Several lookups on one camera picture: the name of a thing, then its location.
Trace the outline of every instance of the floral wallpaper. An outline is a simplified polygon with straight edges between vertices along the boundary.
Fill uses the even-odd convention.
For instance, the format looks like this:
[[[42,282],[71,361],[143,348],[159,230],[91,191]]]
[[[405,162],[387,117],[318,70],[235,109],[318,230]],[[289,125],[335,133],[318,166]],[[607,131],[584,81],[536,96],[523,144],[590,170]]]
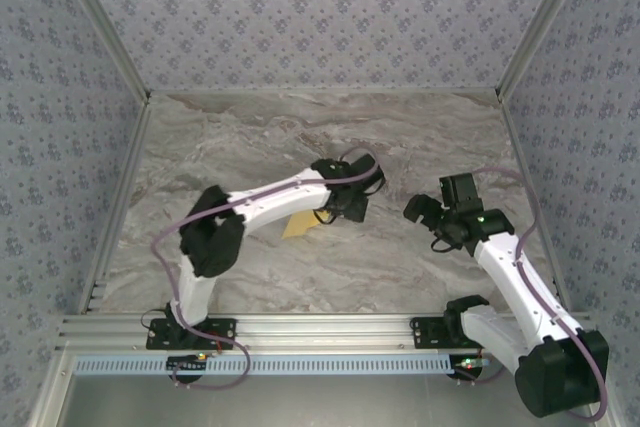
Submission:
[[[576,309],[640,425],[640,0],[567,0],[509,99]]]
[[[22,427],[138,108],[76,0],[2,0],[0,17],[0,425]]]
[[[101,0],[147,88],[495,86],[540,0]]]

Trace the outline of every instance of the metal bracket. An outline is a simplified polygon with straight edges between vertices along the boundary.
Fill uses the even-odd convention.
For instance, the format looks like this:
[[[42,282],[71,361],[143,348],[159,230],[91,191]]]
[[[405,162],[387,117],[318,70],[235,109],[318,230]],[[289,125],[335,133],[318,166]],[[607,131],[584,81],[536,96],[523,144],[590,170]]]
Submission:
[[[416,349],[482,349],[480,344],[466,337],[453,340],[442,317],[414,317],[409,326]]]
[[[207,318],[196,326],[197,330],[235,340],[236,319]],[[147,350],[231,350],[233,345],[216,342],[190,334],[183,329],[177,335],[175,323],[169,319],[153,319],[147,334]]]

